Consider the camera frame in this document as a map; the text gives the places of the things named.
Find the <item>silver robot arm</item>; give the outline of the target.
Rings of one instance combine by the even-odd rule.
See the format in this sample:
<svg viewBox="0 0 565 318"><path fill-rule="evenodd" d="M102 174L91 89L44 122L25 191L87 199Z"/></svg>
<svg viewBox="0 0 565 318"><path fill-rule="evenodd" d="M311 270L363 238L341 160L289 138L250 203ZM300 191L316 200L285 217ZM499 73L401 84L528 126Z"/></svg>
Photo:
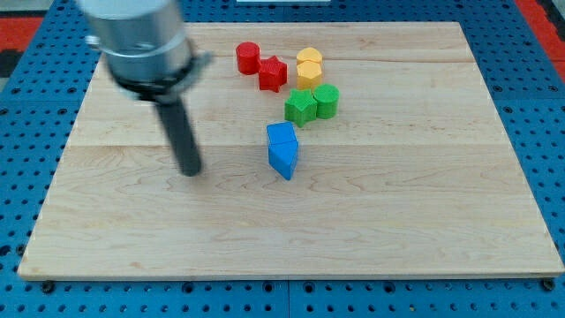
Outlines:
<svg viewBox="0 0 565 318"><path fill-rule="evenodd" d="M144 101L172 101L200 79L213 55L198 52L175 0L77 0L114 81Z"/></svg>

